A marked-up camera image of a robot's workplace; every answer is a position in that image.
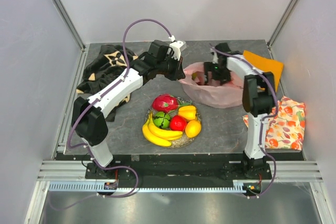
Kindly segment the pink plastic bag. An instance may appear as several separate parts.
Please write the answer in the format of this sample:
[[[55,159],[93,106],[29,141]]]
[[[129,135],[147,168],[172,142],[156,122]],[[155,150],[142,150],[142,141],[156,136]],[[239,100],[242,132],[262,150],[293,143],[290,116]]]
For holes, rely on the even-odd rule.
[[[206,85],[203,62],[193,63],[183,71],[185,79],[179,82],[193,101],[219,109],[242,105],[243,80],[236,73],[230,73],[232,80],[226,84],[220,85],[219,81],[211,80]],[[198,78],[192,80],[194,72],[198,72]]]

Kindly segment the red fake dragon fruit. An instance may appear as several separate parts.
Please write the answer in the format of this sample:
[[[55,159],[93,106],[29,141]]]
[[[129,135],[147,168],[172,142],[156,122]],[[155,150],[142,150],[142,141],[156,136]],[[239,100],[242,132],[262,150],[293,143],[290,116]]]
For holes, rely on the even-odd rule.
[[[170,94],[162,94],[154,99],[152,108],[158,112],[171,112],[182,106],[191,105],[191,102],[182,101],[181,99]]]

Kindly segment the yellow fake bell pepper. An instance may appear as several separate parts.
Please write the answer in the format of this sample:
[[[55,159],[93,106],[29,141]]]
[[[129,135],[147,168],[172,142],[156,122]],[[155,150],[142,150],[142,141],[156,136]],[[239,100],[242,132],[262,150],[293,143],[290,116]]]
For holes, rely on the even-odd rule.
[[[183,117],[187,121],[197,119],[197,108],[193,105],[182,106],[178,110],[178,116]]]

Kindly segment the green fake watermelon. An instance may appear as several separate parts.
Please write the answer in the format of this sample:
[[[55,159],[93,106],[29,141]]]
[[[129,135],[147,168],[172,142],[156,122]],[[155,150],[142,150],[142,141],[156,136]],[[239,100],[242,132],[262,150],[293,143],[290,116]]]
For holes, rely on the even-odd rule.
[[[166,129],[169,127],[171,121],[171,116],[168,113],[165,112],[157,112],[153,116],[153,123],[156,127],[160,129]]]

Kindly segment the red fake apple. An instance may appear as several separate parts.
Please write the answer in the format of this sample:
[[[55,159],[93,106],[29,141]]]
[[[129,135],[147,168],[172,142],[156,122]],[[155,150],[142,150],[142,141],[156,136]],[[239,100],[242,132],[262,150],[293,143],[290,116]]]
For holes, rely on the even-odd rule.
[[[173,131],[184,131],[187,126],[187,120],[179,115],[175,115],[170,120],[170,129]]]

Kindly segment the yellow fake lemon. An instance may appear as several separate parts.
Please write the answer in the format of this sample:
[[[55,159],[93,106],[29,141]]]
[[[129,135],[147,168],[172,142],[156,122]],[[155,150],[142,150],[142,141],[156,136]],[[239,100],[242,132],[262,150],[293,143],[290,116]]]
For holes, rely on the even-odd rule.
[[[188,122],[185,128],[185,134],[189,138],[194,138],[200,133],[201,129],[201,122],[198,120],[192,120]]]

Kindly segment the yellow fake banana bunch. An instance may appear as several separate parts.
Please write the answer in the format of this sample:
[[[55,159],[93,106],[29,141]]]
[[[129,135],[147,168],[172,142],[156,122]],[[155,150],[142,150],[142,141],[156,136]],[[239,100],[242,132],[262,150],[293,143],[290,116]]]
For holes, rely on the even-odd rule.
[[[183,131],[164,130],[155,126],[152,111],[149,113],[147,121],[142,126],[142,133],[146,140],[161,147],[172,146],[172,142],[180,139],[183,135]]]

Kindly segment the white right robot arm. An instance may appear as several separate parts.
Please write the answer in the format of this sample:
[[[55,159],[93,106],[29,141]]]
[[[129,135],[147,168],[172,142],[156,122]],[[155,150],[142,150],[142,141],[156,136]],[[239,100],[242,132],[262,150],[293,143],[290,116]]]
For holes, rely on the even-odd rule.
[[[211,47],[212,62],[205,63],[205,71],[211,72],[222,84],[231,80],[234,73],[243,80],[242,105],[248,113],[248,136],[241,163],[230,168],[245,178],[267,176],[266,124],[273,108],[277,108],[274,74],[264,72],[249,63],[239,51],[231,51],[225,42]]]

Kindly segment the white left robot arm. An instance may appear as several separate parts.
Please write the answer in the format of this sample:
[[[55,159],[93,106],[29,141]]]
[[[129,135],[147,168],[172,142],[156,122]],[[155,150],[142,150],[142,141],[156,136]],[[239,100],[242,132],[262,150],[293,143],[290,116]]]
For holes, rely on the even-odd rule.
[[[181,56],[185,48],[184,41],[176,40],[168,44],[155,40],[151,42],[148,51],[132,60],[111,84],[87,99],[79,97],[74,101],[70,132],[82,138],[98,164],[97,173],[103,178],[111,178],[115,173],[113,155],[105,140],[108,135],[107,116],[128,94],[158,74],[172,81],[185,78]]]

